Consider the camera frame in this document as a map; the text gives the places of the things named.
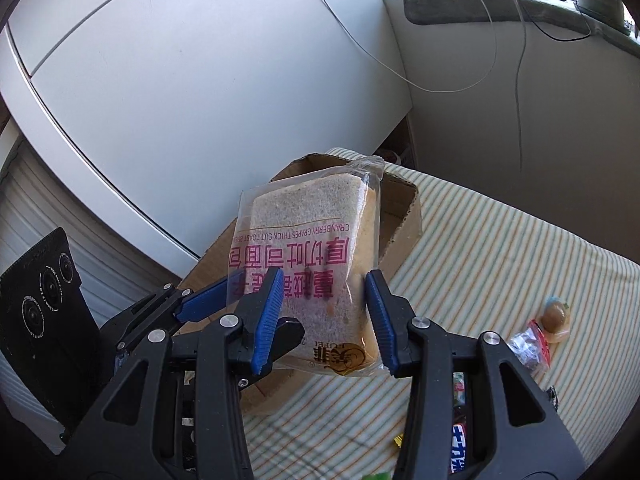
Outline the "packaged toast bread slice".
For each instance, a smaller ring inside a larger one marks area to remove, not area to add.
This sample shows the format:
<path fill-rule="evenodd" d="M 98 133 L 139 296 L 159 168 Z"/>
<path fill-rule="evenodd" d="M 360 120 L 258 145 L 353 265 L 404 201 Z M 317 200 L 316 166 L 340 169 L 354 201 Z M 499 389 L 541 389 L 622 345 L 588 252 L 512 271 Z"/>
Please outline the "packaged toast bread slice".
<path fill-rule="evenodd" d="M 305 327 L 284 367 L 352 377 L 381 368 L 364 280 L 378 265 L 383 174 L 370 156 L 242 193 L 228 275 L 241 271 L 239 301 L 282 270 L 280 313 Z"/>

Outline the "dark cookie bag red trim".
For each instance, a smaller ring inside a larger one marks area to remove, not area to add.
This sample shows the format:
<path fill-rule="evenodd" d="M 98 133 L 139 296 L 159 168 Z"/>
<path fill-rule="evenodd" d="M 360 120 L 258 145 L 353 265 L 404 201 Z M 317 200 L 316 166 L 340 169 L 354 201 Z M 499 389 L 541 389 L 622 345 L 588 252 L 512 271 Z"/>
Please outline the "dark cookie bag red trim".
<path fill-rule="evenodd" d="M 549 343 L 535 320 L 530 320 L 526 329 L 510 337 L 506 344 L 531 373 L 544 373 L 549 369 Z"/>

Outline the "snickers bar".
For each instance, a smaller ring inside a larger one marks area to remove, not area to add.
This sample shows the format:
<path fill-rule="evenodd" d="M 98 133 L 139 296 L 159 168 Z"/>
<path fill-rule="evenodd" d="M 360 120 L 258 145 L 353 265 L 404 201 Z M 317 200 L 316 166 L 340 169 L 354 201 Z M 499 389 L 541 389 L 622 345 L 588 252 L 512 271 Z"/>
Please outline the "snickers bar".
<path fill-rule="evenodd" d="M 465 424 L 453 424 L 449 459 L 449 468 L 452 474 L 465 470 L 467 449 Z"/>

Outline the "brown round jelly cup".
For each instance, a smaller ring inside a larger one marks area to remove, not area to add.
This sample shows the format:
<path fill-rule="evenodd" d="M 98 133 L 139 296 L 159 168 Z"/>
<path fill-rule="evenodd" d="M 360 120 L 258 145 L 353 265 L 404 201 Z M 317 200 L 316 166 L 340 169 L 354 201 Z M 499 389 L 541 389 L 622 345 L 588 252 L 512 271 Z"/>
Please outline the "brown round jelly cup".
<path fill-rule="evenodd" d="M 544 310 L 539 319 L 544 336 L 549 344 L 558 344 L 568 337 L 572 309 L 566 301 L 559 297 L 549 297 L 544 303 Z"/>

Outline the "white cabinet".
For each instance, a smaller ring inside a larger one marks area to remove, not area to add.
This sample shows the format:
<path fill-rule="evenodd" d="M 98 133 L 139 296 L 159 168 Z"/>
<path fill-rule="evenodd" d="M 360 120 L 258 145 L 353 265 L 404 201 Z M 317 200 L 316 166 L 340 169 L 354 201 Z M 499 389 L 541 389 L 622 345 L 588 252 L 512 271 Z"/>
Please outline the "white cabinet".
<path fill-rule="evenodd" d="M 185 276 L 242 191 L 410 110 L 383 0 L 20 0 L 1 94 L 100 220 Z"/>

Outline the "dark window sill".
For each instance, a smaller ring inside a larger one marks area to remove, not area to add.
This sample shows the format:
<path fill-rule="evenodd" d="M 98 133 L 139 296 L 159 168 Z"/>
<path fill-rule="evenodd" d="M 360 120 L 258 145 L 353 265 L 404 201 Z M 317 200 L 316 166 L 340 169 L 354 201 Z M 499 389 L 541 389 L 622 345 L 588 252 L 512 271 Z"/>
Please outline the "dark window sill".
<path fill-rule="evenodd" d="M 415 25 L 525 21 L 548 24 L 577 32 L 579 36 L 600 37 L 608 44 L 639 57 L 639 43 L 602 22 L 580 14 L 574 6 L 559 6 L 549 0 L 404 0 L 406 19 Z"/>

